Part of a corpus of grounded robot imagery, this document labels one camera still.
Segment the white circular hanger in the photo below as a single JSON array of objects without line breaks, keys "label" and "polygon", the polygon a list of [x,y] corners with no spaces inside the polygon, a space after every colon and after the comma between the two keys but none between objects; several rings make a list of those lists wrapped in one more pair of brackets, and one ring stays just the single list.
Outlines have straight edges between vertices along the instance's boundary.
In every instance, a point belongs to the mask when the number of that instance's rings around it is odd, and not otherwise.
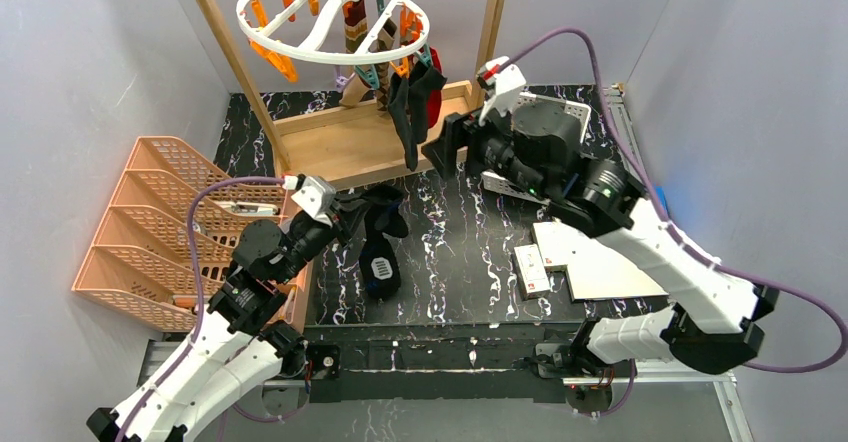
[{"label": "white circular hanger", "polygon": [[[289,17],[297,13],[308,0],[294,0],[291,5],[270,19],[268,25],[264,27],[251,27],[248,23],[246,9],[251,1],[238,0],[236,3],[236,17],[238,18],[239,27],[250,40],[272,52],[286,55],[292,59],[316,64],[369,65],[401,59],[417,53],[427,43],[427,36],[430,33],[430,20],[415,2],[411,0],[384,0],[385,7],[383,11],[374,24],[371,25],[362,44],[360,44],[354,53],[322,52],[320,50],[321,46],[324,44],[327,34],[330,31],[330,25],[339,11],[342,10],[342,7],[347,2],[357,0],[327,0],[324,2],[321,12],[315,19],[315,25],[312,27],[312,31],[297,46],[284,44],[279,40],[272,39],[271,36],[278,29],[282,28]],[[421,30],[419,31],[418,38],[411,44],[397,49],[387,50],[385,52],[371,52],[371,46],[377,40],[377,35],[386,21],[392,17],[392,13],[398,5],[406,6],[408,10],[411,10],[418,16],[418,20],[421,22]]]}]

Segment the wooden drying rack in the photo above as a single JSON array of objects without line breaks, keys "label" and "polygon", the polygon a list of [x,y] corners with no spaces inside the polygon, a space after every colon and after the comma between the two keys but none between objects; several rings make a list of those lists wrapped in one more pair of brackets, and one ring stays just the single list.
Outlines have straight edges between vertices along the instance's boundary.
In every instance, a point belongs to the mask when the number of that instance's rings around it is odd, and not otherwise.
[{"label": "wooden drying rack", "polygon": [[[218,4],[215,0],[196,1],[268,135],[278,176],[285,173],[319,175],[343,189],[409,173],[394,126],[381,116],[374,101],[354,108],[333,108],[273,120]],[[503,4],[504,0],[486,0],[475,68],[493,58]],[[439,122],[430,129],[428,141],[441,132],[445,115],[467,112],[480,106],[482,101],[483,94],[476,83],[462,81],[446,85],[442,90]],[[367,150],[351,151],[347,149],[351,145],[367,147]],[[429,168],[432,168],[429,161],[419,155],[418,171]]]}]

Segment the sock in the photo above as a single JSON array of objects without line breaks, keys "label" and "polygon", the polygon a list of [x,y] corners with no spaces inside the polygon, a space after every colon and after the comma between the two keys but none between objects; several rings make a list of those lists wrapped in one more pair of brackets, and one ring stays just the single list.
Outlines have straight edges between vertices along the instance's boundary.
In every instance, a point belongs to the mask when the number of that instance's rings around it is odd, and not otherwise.
[{"label": "sock", "polygon": [[[380,33],[377,34],[377,52],[385,52],[391,50],[395,43],[395,33],[397,32],[397,24],[392,19],[386,20]],[[389,63],[375,64],[377,69],[377,80],[380,81],[380,87],[375,91],[377,99],[377,110],[385,112],[389,110]]]},{"label": "sock", "polygon": [[371,234],[365,238],[359,254],[359,270],[365,281],[365,292],[374,299],[386,299],[400,288],[397,257],[383,234]]},{"label": "sock", "polygon": [[[439,61],[439,54],[436,49],[430,47],[430,56],[433,59],[433,67],[442,72],[442,63]],[[430,94],[427,99],[427,128],[432,129],[439,121],[439,113],[442,111],[442,91],[436,90]]]},{"label": "sock", "polygon": [[395,123],[395,131],[403,145],[406,168],[415,170],[418,167],[418,146],[406,116],[406,106],[409,97],[409,79],[392,74],[389,83],[389,114]]},{"label": "sock", "polygon": [[447,79],[435,68],[418,61],[409,74],[409,118],[416,144],[427,141],[427,102],[433,91],[441,91]]},{"label": "sock", "polygon": [[[357,0],[349,2],[349,4],[347,10],[344,11],[345,49],[348,54],[352,54],[356,52],[356,49],[365,40],[365,35],[368,34],[368,20],[365,16],[365,0]],[[353,107],[362,101],[369,90],[371,90],[371,87],[361,77],[355,76],[345,87],[339,105]]]},{"label": "sock", "polygon": [[404,238],[409,226],[400,215],[403,192],[378,184],[362,194],[372,205],[365,214],[365,244],[359,255],[359,268],[365,280],[365,292],[375,299],[385,299],[400,288],[397,257],[384,235]]},{"label": "sock", "polygon": [[356,104],[362,102],[362,98],[365,97],[365,94],[369,90],[371,90],[371,86],[366,84],[362,80],[362,77],[357,75],[348,82],[345,91],[342,92],[342,100],[339,101],[339,105],[342,107],[356,107]]},{"label": "sock", "polygon": [[374,204],[365,214],[365,237],[383,233],[402,239],[409,235],[409,226],[398,210],[403,202],[403,192],[386,184],[377,184],[362,194],[362,199]]}]

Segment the gray wall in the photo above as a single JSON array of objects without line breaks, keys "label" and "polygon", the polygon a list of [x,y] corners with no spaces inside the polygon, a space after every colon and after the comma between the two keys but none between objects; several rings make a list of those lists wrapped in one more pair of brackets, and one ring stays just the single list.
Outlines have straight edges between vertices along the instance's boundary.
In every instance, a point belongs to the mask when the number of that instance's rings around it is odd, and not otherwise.
[{"label": "gray wall", "polygon": [[[649,172],[674,218],[728,265],[848,314],[848,0],[671,0],[629,79]],[[830,355],[836,329],[785,296],[760,360]],[[758,440],[845,440],[848,362],[739,371]]]},{"label": "gray wall", "polygon": [[149,337],[71,293],[138,135],[207,155],[227,91],[177,0],[0,0],[0,432],[90,440]]},{"label": "gray wall", "polygon": [[[217,1],[261,91],[317,90],[332,86],[332,67],[297,61],[295,66],[300,72],[300,82],[289,84],[248,47],[246,38],[236,24],[236,0]],[[471,77],[475,70],[486,0],[414,1],[430,18],[430,43],[439,50],[448,79],[458,81]],[[603,75],[606,80],[624,81],[636,64],[667,1],[506,0],[496,54],[511,54],[553,28],[574,25],[588,31],[597,40],[598,53],[605,61]],[[242,92],[197,3],[194,0],[180,0],[180,3],[227,89]],[[269,13],[276,13],[280,8],[279,0],[267,0],[265,3]],[[369,13],[374,14],[373,1],[369,0],[368,3],[372,4]],[[283,41],[297,43],[308,34],[313,20],[309,11],[305,10],[303,17],[299,16],[291,25],[287,22],[283,26],[286,30],[280,30],[277,34]],[[328,37],[325,49],[341,51],[342,44],[342,22],[339,19]],[[584,53],[585,49],[576,38],[554,40],[525,59],[522,70],[527,79],[536,84],[591,82],[591,71]]]}]

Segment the marble surface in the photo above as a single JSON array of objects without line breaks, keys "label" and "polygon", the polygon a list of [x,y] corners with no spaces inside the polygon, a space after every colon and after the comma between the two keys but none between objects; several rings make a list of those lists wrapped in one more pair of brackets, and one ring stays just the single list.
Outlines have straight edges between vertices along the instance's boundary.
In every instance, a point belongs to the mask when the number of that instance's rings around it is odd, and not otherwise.
[{"label": "marble surface", "polygon": [[[531,87],[537,94],[597,107],[593,86]],[[335,107],[337,92],[264,94],[274,118]],[[593,111],[583,151],[620,160]],[[215,163],[233,176],[272,175],[270,142],[243,94],[234,94]],[[586,316],[638,315],[666,306],[664,297],[572,303],[562,274],[551,276],[548,297],[522,301],[509,254],[531,243],[540,206],[484,191],[479,178],[460,170],[451,180],[434,171],[387,181],[408,194],[401,213],[410,236],[392,240],[403,283],[385,302],[371,300],[360,283],[361,242],[333,245],[316,259],[308,322],[317,324],[432,324],[451,322],[579,321]]]}]

